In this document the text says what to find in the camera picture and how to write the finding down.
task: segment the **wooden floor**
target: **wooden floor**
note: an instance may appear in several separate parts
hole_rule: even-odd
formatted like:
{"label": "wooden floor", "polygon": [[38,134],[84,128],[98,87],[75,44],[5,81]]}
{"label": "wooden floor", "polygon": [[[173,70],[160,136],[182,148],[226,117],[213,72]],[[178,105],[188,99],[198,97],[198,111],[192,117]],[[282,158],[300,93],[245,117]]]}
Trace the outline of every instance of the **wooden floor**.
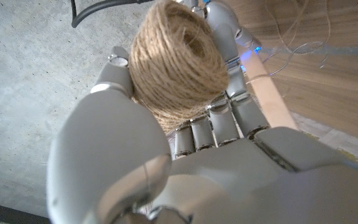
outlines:
{"label": "wooden floor", "polygon": [[[273,19],[265,10],[264,0],[226,0],[239,18],[267,48],[279,46]],[[295,20],[291,0],[268,0],[269,9],[285,32]],[[306,42],[324,40],[328,26],[324,0],[310,0],[296,38],[296,47]],[[358,47],[358,1],[328,0],[331,38],[328,45]],[[266,61],[272,72],[280,68],[289,54],[278,54]],[[273,76],[288,107],[294,112],[358,137],[358,55],[294,55],[288,66]]]}

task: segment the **concrete floor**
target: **concrete floor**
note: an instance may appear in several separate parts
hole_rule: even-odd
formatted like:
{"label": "concrete floor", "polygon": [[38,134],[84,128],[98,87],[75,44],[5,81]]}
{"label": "concrete floor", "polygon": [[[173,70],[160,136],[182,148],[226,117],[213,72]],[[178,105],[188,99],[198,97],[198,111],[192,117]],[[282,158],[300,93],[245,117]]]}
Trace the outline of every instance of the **concrete floor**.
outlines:
{"label": "concrete floor", "polygon": [[[98,1],[76,2],[79,13]],[[70,1],[0,1],[0,205],[47,216],[51,139],[150,6],[105,9],[74,29]]]}

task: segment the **wooden plank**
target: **wooden plank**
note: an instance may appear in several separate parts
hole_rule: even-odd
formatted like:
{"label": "wooden plank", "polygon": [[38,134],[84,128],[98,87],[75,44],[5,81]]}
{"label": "wooden plank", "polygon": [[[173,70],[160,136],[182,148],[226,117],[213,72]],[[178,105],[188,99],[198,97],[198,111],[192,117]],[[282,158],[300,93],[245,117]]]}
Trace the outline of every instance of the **wooden plank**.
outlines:
{"label": "wooden plank", "polygon": [[[248,28],[265,47],[276,47],[278,39],[275,23],[265,10],[265,0],[226,0],[234,9],[240,24]],[[298,1],[302,6],[304,0]],[[297,15],[290,0],[268,0],[268,8],[274,12],[282,34]],[[324,12],[324,0],[310,0],[292,46],[310,41],[325,40],[328,26]],[[329,45],[336,47],[358,46],[358,0],[328,0],[331,18]]]}
{"label": "wooden plank", "polygon": [[[288,54],[278,54],[265,65],[280,68]],[[284,70],[273,76],[290,110],[358,137],[358,57],[294,55]]]}
{"label": "wooden plank", "polygon": [[259,56],[253,50],[241,55],[241,62],[247,68],[247,77],[269,125],[273,128],[288,127],[298,130],[298,125]]}

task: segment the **blue led light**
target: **blue led light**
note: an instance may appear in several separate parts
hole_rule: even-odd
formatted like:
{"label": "blue led light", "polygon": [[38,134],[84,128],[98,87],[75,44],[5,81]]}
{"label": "blue led light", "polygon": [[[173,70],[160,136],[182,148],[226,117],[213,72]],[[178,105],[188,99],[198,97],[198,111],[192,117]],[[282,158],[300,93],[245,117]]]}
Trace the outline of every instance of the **blue led light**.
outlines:
{"label": "blue led light", "polygon": [[261,49],[262,49],[261,47],[256,47],[254,51],[255,53],[258,53],[258,51],[260,51]]}
{"label": "blue led light", "polygon": [[242,55],[240,55],[240,60],[243,62],[245,60],[248,60],[251,58],[251,51],[248,50],[246,52],[244,52]]}

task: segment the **wire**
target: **wire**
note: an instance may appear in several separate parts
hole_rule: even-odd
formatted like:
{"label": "wire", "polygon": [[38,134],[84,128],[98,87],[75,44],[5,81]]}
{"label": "wire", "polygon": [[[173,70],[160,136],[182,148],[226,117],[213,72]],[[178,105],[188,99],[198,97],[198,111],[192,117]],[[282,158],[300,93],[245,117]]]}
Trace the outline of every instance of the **wire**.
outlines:
{"label": "wire", "polygon": [[105,1],[101,1],[98,2],[96,4],[93,4],[89,7],[87,7],[86,9],[82,10],[78,15],[76,13],[76,6],[75,6],[75,0],[71,0],[71,9],[73,11],[73,21],[71,22],[71,26],[73,28],[76,28],[78,26],[78,24],[85,19],[88,15],[97,12],[99,10],[105,9],[107,7],[112,7],[112,6],[120,6],[123,4],[140,4],[143,2],[149,2],[152,0],[105,0]]}
{"label": "wire", "polygon": [[[269,13],[270,17],[273,18],[274,22],[275,22],[275,27],[276,27],[276,30],[277,30],[277,33],[278,33],[278,36],[282,42],[282,46],[284,46],[286,48],[286,50],[288,52],[290,52],[290,56],[288,57],[287,61],[285,62],[285,64],[279,68],[278,70],[272,72],[271,74],[269,75],[273,75],[273,74],[276,74],[277,72],[283,70],[287,65],[288,63],[290,62],[292,56],[294,54],[297,54],[297,55],[305,55],[305,54],[312,54],[313,52],[317,51],[318,49],[320,49],[321,47],[324,47],[328,41],[329,41],[329,38],[331,37],[331,20],[329,18],[329,14],[328,14],[328,0],[324,0],[324,6],[325,6],[325,16],[326,16],[326,19],[327,19],[327,25],[328,25],[328,35],[327,35],[327,38],[325,41],[314,41],[314,42],[307,42],[305,44],[302,44],[300,45],[299,47],[297,47],[295,50],[291,50],[289,48],[289,45],[293,42],[293,40],[295,39],[295,36],[296,36],[296,32],[298,30],[298,26],[302,20],[302,17],[303,17],[303,13],[305,12],[305,9],[307,7],[307,4],[309,3],[309,0],[306,0],[305,3],[303,4],[303,7],[301,10],[299,10],[299,5],[298,3],[295,1],[295,0],[292,0],[292,2],[294,3],[297,11],[298,11],[298,16],[296,17],[295,21],[292,23],[292,25],[290,26],[290,28],[288,28],[288,30],[284,33],[284,35],[281,35],[281,31],[280,31],[280,28],[278,27],[278,22],[277,22],[277,19],[276,17],[270,12],[269,8],[267,7],[267,0],[265,0],[265,9],[266,11]],[[295,26],[295,32],[294,32],[294,35],[291,39],[291,41],[286,44],[285,41],[284,41],[284,38],[290,33],[290,31],[294,28]],[[301,47],[305,47],[307,45],[311,45],[311,44],[319,44],[318,47],[315,47],[313,48],[312,50],[308,51],[308,52],[302,52],[302,53],[297,53],[296,51],[298,49],[300,49]],[[273,57],[274,55],[278,54],[278,50],[279,50],[280,47],[277,47],[272,54],[270,54],[264,61],[263,63],[265,63],[268,59],[270,59],[271,57]],[[320,64],[320,68],[323,68],[324,67],[324,62],[327,61],[328,59],[328,55],[326,53],[326,56],[325,58],[323,59],[323,61],[321,61],[321,64]]]}

